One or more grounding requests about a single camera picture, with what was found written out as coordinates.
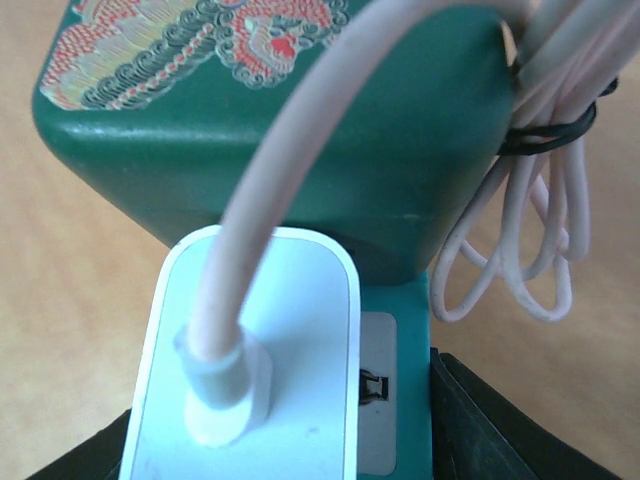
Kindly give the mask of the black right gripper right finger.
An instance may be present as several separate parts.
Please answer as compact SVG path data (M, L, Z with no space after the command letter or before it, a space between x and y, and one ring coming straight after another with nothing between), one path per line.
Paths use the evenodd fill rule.
M450 353L430 353L436 479L582 479L618 476L519 410Z

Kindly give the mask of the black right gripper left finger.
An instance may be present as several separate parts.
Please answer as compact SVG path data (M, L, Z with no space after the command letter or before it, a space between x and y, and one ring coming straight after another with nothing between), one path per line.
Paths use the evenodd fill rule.
M116 480L131 410L28 477L28 480Z

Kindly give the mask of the teal power strip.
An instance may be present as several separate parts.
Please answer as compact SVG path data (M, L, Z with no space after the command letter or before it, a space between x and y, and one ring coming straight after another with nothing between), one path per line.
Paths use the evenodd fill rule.
M361 289L359 479L430 479L428 277Z

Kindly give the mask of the white USB charger plug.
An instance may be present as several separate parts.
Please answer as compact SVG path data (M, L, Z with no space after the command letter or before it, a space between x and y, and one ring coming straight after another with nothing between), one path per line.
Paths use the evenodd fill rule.
M216 413L179 357L208 250L184 237L156 285L119 475L123 479L353 479L357 475L360 288L355 265L317 232L277 229L241 315L270 386L260 423L215 446Z

